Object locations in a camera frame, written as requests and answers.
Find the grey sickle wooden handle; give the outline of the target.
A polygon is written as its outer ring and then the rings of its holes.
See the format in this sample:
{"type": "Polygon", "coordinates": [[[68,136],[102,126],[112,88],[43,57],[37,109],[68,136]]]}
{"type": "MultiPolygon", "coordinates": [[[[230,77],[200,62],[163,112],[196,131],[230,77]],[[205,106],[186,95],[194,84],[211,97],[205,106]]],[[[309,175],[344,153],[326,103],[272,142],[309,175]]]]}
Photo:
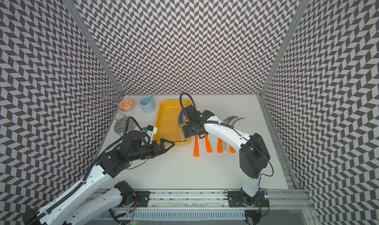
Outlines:
{"type": "Polygon", "coordinates": [[[185,138],[184,138],[183,128],[181,126],[179,126],[179,135],[180,135],[180,141],[183,142],[185,138]]]}

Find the blue sickle wooden handle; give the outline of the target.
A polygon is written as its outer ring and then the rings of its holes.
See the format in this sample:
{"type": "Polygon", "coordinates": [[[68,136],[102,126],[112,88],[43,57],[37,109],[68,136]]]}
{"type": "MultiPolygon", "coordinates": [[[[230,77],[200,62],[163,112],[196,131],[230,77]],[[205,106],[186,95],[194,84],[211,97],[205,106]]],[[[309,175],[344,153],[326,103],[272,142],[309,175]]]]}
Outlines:
{"type": "Polygon", "coordinates": [[[179,114],[179,117],[178,117],[178,124],[179,125],[182,125],[184,124],[184,111],[182,110],[179,114]]]}

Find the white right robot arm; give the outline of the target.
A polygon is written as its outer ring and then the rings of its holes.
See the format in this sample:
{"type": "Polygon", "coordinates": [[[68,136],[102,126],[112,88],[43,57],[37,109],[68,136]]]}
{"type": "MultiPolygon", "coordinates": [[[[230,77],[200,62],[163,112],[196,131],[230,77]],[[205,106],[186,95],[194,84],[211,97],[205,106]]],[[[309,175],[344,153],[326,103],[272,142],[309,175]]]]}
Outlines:
{"type": "Polygon", "coordinates": [[[189,105],[182,108],[187,121],[183,126],[185,137],[212,134],[226,142],[239,153],[239,166],[245,174],[240,189],[241,199],[248,207],[257,206],[261,199],[260,182],[270,163],[270,155],[261,135],[243,133],[220,120],[212,112],[198,111],[189,105]]]}

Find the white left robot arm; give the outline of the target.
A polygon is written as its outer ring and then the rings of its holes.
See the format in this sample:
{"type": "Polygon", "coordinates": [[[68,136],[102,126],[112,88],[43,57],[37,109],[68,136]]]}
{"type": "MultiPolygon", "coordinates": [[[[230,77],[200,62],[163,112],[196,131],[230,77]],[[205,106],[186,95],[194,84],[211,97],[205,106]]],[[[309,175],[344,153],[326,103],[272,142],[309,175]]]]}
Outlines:
{"type": "Polygon", "coordinates": [[[139,131],[129,132],[104,150],[90,165],[84,177],[66,192],[40,209],[31,209],[22,216],[26,225],[84,225],[97,215],[121,204],[136,206],[134,189],[121,181],[99,198],[85,201],[104,184],[128,169],[136,160],[153,159],[175,146],[160,139],[148,142],[139,131]]]}

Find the yellow plastic storage box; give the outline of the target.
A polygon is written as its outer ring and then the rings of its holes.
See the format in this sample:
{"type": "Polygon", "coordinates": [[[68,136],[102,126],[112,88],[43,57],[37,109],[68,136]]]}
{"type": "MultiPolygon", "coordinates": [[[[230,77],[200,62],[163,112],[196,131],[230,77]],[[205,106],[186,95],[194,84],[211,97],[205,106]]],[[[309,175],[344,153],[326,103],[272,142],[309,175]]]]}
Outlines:
{"type": "Polygon", "coordinates": [[[178,99],[164,100],[160,103],[155,127],[158,128],[154,139],[159,141],[161,138],[170,140],[176,146],[188,145],[192,141],[192,137],[185,138],[183,142],[180,141],[178,117],[182,108],[178,99]]]}

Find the light blue ceramic cup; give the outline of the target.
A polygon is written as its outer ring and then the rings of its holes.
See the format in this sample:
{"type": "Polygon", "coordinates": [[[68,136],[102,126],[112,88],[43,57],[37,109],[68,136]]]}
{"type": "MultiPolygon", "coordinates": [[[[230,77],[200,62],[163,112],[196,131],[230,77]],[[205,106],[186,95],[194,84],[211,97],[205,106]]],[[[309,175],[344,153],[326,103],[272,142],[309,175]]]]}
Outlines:
{"type": "Polygon", "coordinates": [[[156,105],[151,94],[144,96],[140,99],[141,110],[144,113],[151,113],[156,108],[156,105]]]}

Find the orange patterned white bowl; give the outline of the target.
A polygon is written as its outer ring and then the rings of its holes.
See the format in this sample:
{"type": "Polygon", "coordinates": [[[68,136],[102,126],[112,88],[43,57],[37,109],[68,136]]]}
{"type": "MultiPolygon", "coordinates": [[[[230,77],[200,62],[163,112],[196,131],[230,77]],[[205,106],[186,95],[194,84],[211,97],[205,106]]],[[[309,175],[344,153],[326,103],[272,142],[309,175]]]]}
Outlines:
{"type": "Polygon", "coordinates": [[[131,100],[131,99],[125,99],[125,100],[122,100],[119,104],[118,104],[118,109],[122,112],[128,112],[128,111],[131,111],[134,107],[134,101],[131,100]]]}

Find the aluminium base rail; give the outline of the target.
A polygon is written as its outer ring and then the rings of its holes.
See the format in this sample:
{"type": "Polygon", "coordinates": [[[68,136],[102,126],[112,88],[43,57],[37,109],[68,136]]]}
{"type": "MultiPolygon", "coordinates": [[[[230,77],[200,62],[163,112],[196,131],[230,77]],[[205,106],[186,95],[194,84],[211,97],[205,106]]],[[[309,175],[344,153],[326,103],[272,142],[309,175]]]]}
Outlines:
{"type": "Polygon", "coordinates": [[[317,225],[318,218],[304,190],[261,189],[252,206],[240,190],[137,190],[137,206],[118,205],[116,218],[141,221],[235,220],[249,225],[271,221],[317,225]]]}

